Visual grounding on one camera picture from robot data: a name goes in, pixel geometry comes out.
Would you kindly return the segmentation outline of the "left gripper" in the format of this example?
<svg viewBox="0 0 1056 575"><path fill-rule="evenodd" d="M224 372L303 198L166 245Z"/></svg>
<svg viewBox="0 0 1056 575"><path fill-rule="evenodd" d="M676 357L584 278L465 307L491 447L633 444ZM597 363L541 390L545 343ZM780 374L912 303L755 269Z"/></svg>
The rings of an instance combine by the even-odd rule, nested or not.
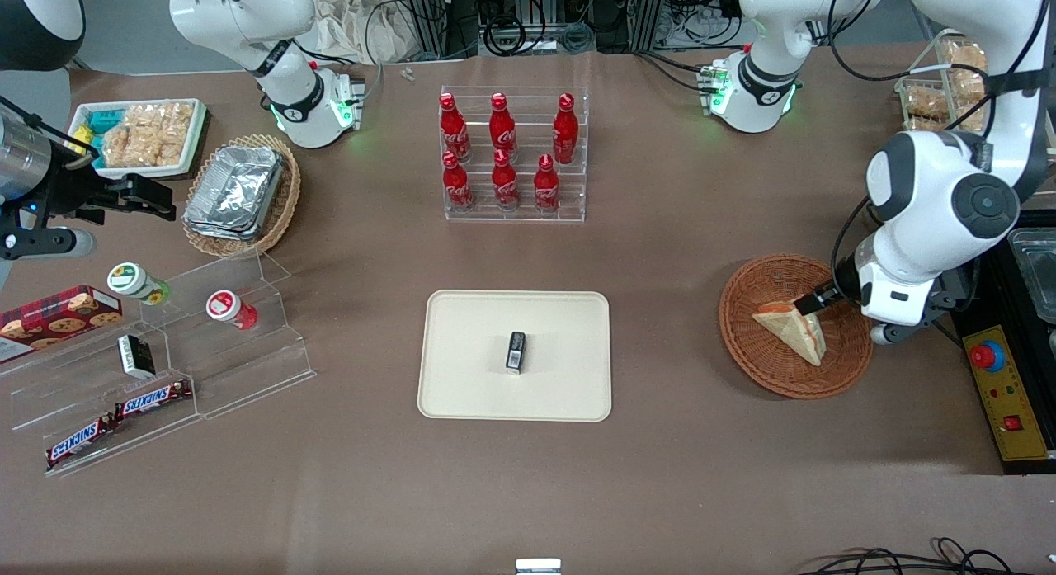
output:
<svg viewBox="0 0 1056 575"><path fill-rule="evenodd" d="M838 260L836 283L823 283L797 299L794 306L800 315L809 317L836 304L844 293L876 322L914 326L923 322L934 285L943 271L894 243L861 243L852 254Z"/></svg>

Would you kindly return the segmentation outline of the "black parked gripper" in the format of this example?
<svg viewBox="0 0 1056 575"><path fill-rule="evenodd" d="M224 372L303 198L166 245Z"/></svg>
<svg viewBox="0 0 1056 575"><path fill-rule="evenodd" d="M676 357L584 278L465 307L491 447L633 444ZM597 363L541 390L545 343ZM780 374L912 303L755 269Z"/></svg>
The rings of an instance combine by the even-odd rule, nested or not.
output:
<svg viewBox="0 0 1056 575"><path fill-rule="evenodd" d="M49 164L45 179L34 192L35 226L45 226L56 215L77 217L79 210L87 210L84 218L98 225L103 224L107 210L150 214L162 221L175 221L177 208L170 202L171 189L150 177L125 174L122 203L121 184L99 176L94 167L89 165L71 170L61 160Z"/></svg>

